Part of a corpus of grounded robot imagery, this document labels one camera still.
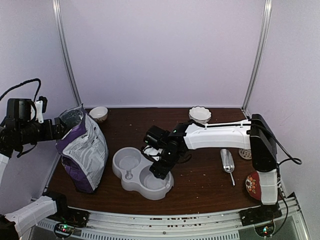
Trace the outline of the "grey double pet bowl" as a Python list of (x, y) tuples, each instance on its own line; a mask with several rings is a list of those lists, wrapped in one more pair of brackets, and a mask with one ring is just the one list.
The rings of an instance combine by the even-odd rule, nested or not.
[(134, 147), (119, 149), (112, 159), (113, 173), (124, 190), (136, 191), (146, 199), (157, 201), (166, 197), (175, 181), (171, 173), (165, 179), (156, 178), (149, 170), (151, 165), (152, 162)]

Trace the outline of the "purple puppy food bag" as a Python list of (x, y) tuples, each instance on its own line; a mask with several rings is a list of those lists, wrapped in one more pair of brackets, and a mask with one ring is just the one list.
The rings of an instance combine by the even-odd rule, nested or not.
[(93, 194), (101, 182), (109, 150), (99, 125), (82, 106), (66, 111), (75, 109), (83, 113), (81, 123), (68, 128), (66, 135), (56, 142), (55, 147), (76, 190)]

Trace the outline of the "metal food scoop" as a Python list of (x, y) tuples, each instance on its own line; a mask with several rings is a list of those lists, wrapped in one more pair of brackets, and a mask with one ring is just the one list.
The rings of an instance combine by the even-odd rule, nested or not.
[(223, 148), (220, 150), (220, 156), (221, 156), (223, 170), (226, 173), (230, 174), (232, 186), (235, 187), (236, 183), (235, 183), (235, 179), (233, 177), (233, 171), (235, 169), (235, 164), (234, 164), (232, 154), (228, 149)]

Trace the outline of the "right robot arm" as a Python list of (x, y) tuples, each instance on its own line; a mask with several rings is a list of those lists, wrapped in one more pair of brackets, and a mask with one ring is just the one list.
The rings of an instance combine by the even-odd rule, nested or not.
[(259, 220), (268, 220), (278, 210), (278, 162), (276, 138), (260, 114), (251, 119), (201, 124), (178, 123), (172, 131), (153, 125), (145, 134), (141, 153), (153, 163), (150, 172), (165, 179), (188, 151), (204, 148), (236, 148), (251, 151), (252, 166), (259, 176), (261, 203)]

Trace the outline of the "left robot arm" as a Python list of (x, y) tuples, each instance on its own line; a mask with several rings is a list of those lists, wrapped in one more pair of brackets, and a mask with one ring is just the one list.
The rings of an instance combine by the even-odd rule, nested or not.
[[(65, 135), (66, 125), (60, 118), (44, 119), (46, 97), (37, 101), (26, 98), (10, 98), (4, 123), (0, 126), (0, 172), (3, 174), (13, 152), (21, 157), (27, 152), (24, 145), (36, 146), (39, 142), (57, 141)], [(54, 215), (61, 222), (72, 218), (65, 195), (45, 192), (39, 199), (15, 211), (0, 216), (0, 238), (18, 240), (43, 219)]]

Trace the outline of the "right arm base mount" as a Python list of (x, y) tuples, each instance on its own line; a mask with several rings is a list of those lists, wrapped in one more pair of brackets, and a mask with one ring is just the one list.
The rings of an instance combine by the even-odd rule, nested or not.
[(271, 237), (275, 232), (275, 219), (282, 216), (278, 205), (261, 205), (239, 212), (242, 226), (254, 225), (255, 233), (263, 238)]

